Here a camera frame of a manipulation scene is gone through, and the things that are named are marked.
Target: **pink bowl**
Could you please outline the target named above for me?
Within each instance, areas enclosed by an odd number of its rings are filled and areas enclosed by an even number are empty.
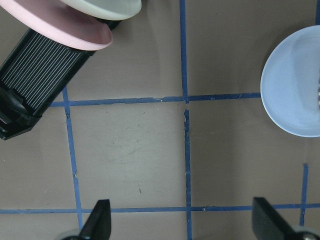
[[[0,0],[0,6],[22,23],[63,45],[88,51],[109,46],[109,27],[60,0]]]

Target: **plate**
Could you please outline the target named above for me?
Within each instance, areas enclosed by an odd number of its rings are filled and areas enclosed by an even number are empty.
[[[0,6],[22,23],[63,45],[88,51],[109,46],[109,27],[60,0],[0,0]]]
[[[301,29],[271,53],[261,76],[270,118],[288,133],[320,137],[320,26]]]
[[[141,0],[61,0],[65,4],[100,19],[125,20],[141,10]]]

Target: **ribbed black surface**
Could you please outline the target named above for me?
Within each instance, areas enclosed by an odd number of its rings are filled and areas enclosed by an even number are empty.
[[[24,49],[14,58],[1,76],[8,88],[21,95],[25,104],[37,110],[56,87],[66,72],[81,57],[51,39],[34,32]]]

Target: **blue tape grid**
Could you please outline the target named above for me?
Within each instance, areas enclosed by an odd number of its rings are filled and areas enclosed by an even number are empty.
[[[63,101],[53,102],[51,107],[64,107],[66,114],[66,126],[68,134],[68,144],[73,176],[74,196],[76,209],[0,209],[0,214],[77,214],[79,228],[83,227],[82,214],[91,213],[92,209],[82,209],[79,182],[77,178],[77,163],[75,146],[73,139],[72,121],[70,116],[70,106],[95,106],[112,104],[139,104],[139,103],[161,103],[161,102],[185,102],[193,101],[217,101],[217,100],[237,100],[260,98],[259,92],[236,93],[236,94],[214,94],[214,95],[191,95],[188,94],[188,74],[187,74],[187,38],[186,38],[186,0],[179,0],[180,3],[180,42],[181,42],[181,76],[182,76],[182,96],[167,96],[163,98],[122,98],[122,99],[100,99],[69,101],[68,91],[62,91]],[[320,0],[316,4],[316,25],[320,25]],[[185,175],[186,175],[186,207],[146,207],[146,208],[112,208],[112,213],[156,213],[156,212],[186,212],[187,239],[192,240],[192,212],[225,212],[225,211],[251,211],[252,206],[196,206],[192,207],[191,201],[191,162],[190,162],[190,119],[189,111],[184,112],[185,116]],[[320,203],[307,204],[309,166],[303,165],[303,179],[301,191],[301,204],[277,204],[275,209],[300,209],[301,226],[305,223],[306,209],[320,208]]]

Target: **screw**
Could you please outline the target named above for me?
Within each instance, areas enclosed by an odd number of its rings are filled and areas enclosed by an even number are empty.
[[[305,233],[303,234],[303,240],[317,240],[317,238],[310,233]]]

